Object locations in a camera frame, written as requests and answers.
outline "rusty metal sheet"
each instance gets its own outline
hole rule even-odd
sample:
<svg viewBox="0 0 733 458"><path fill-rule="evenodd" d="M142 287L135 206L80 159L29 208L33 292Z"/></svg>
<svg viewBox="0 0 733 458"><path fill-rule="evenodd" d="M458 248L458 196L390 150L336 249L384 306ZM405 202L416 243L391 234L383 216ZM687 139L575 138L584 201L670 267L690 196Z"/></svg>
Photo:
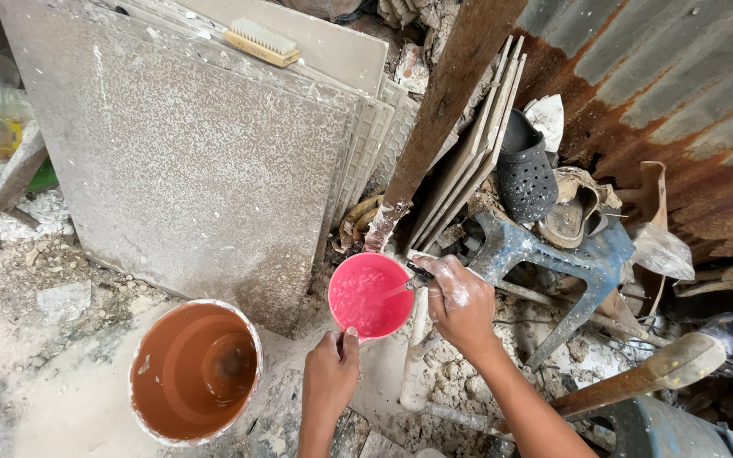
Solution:
<svg viewBox="0 0 733 458"><path fill-rule="evenodd" d="M733 256L733 3L531 0L517 25L515 106L562 95L565 163L618 187L666 163L670 230L696 263Z"/></svg>

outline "wooden brush handle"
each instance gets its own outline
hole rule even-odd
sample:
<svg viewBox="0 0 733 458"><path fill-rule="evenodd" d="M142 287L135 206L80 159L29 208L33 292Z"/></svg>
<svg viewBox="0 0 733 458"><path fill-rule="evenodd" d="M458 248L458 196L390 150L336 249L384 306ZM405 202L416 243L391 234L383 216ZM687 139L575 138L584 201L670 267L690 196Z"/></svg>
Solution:
<svg viewBox="0 0 733 458"><path fill-rule="evenodd" d="M274 50L261 46L259 43L252 42L242 35L235 34L232 30L225 31L225 39L228 40L230 44L247 52L251 56L258 57L273 65L278 65L279 67L287 67L301 57L298 49L294 49L288 54L281 55Z"/></svg>

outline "white pipe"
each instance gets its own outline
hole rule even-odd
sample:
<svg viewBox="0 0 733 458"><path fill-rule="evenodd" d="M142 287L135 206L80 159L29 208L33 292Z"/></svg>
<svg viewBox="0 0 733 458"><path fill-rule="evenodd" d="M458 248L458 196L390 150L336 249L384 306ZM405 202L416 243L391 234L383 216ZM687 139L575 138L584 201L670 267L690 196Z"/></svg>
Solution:
<svg viewBox="0 0 733 458"><path fill-rule="evenodd" d="M417 342L422 341L422 333L426 326L427 315L428 290L426 288L420 288L414 292L412 332L409 337L409 346L406 350L406 360L403 366L403 380L401 381L401 405L403 408L414 413L425 413L442 418L443 420L463 424L472 430L482 431L487 434L513 441L513 436L510 433L501 432L500 426L502 425L502 421L427 401L414 391L416 385L418 385L417 382L421 377L420 360L415 359L414 350L417 346Z"/></svg>

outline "chair leg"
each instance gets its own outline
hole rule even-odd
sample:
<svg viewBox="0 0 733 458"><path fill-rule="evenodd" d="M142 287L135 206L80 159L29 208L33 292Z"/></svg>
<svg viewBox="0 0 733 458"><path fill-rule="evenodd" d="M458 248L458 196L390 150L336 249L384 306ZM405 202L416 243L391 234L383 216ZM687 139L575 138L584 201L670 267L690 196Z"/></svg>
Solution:
<svg viewBox="0 0 733 458"><path fill-rule="evenodd" d="M601 301L615 288L610 282L600 285L589 285L584 294L579 298L568 314L559 322L559 325L551 332L547 339L542 342L539 348L528 358L525 363L531 369L536 369L539 364L547 359L560 345L565 343L576 329L585 324L587 318L592 315Z"/></svg>

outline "left hand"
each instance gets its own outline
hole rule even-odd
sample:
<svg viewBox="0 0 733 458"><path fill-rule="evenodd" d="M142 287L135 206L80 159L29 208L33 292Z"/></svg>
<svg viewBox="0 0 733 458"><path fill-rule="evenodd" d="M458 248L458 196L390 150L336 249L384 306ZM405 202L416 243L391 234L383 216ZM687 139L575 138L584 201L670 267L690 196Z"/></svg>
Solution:
<svg viewBox="0 0 733 458"><path fill-rule="evenodd" d="M337 344L342 342L339 356ZM329 430L347 408L358 384L358 331L327 331L305 359L301 425Z"/></svg>

